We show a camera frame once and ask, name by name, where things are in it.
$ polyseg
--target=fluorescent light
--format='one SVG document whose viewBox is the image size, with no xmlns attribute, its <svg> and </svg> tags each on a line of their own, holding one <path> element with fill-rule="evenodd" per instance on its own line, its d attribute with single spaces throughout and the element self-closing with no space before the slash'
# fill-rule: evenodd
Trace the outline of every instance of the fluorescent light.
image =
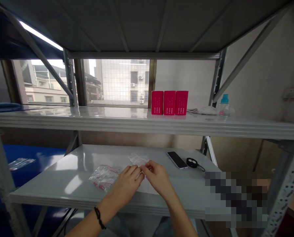
<svg viewBox="0 0 294 237">
<path fill-rule="evenodd" d="M 60 47 L 59 45 L 57 45 L 54 41 L 48 39 L 46 36 L 43 36 L 41 33 L 39 33 L 38 31 L 34 30 L 32 27 L 26 25 L 24 22 L 19 21 L 21 23 L 21 25 L 23 26 L 23 28 L 27 31 L 29 31 L 30 33 L 36 35 L 37 37 L 41 38 L 42 40 L 46 41 L 48 44 L 51 44 L 52 46 L 56 47 L 59 50 L 63 50 L 62 47 Z"/>
<path fill-rule="evenodd" d="M 126 64 L 126 65 L 146 65 L 146 64 L 127 64 L 127 63 L 120 63 L 120 64 Z"/>
</svg>

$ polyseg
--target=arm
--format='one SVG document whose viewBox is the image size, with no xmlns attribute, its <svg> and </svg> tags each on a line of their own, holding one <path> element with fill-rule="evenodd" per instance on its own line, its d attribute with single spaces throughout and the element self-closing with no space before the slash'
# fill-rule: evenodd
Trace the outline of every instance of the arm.
<svg viewBox="0 0 294 237">
<path fill-rule="evenodd" d="M 166 169 L 154 161 L 149 161 L 146 166 L 141 166 L 141 168 L 153 188 L 166 201 L 175 236 L 197 237 L 198 235 L 172 187 Z"/>
<path fill-rule="evenodd" d="M 109 193 L 96 206 L 100 211 L 104 225 L 132 199 L 145 177 L 143 173 L 139 174 L 140 172 L 141 169 L 137 165 L 127 166 L 118 176 Z M 96 237 L 101 230 L 96 213 L 93 210 L 66 237 Z"/>
</svg>

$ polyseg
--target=cardboard box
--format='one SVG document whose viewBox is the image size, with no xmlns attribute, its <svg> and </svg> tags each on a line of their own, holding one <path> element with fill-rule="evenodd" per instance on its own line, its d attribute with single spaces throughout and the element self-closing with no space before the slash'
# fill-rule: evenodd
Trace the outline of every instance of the cardboard box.
<svg viewBox="0 0 294 237">
<path fill-rule="evenodd" d="M 175 113 L 175 93 L 176 91 L 164 92 L 163 114 L 174 115 Z"/>
<path fill-rule="evenodd" d="M 186 115 L 188 91 L 177 91 L 175 101 L 175 114 Z"/>
<path fill-rule="evenodd" d="M 152 91 L 151 93 L 151 114 L 163 114 L 163 91 Z"/>
</svg>

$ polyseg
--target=phone screen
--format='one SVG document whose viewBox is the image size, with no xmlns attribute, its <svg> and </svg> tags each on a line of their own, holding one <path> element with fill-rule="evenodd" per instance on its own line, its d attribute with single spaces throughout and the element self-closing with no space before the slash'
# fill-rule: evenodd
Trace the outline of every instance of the phone screen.
<svg viewBox="0 0 294 237">
<path fill-rule="evenodd" d="M 171 159 L 174 161 L 174 163 L 176 163 L 176 165 L 179 168 L 187 167 L 187 164 L 174 151 L 168 152 L 168 155 L 171 157 Z"/>
</svg>

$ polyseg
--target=wrist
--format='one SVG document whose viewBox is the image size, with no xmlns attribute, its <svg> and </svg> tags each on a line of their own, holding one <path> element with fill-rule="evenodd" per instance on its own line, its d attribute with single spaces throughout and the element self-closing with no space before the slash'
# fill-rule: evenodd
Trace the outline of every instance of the wrist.
<svg viewBox="0 0 294 237">
<path fill-rule="evenodd" d="M 172 192 L 167 193 L 163 197 L 164 201 L 167 203 L 167 205 L 175 205 L 177 202 L 179 202 L 179 198 L 174 190 Z"/>
<path fill-rule="evenodd" d="M 108 198 L 103 198 L 96 207 L 100 211 L 101 220 L 104 225 L 106 225 L 118 212 Z"/>
</svg>

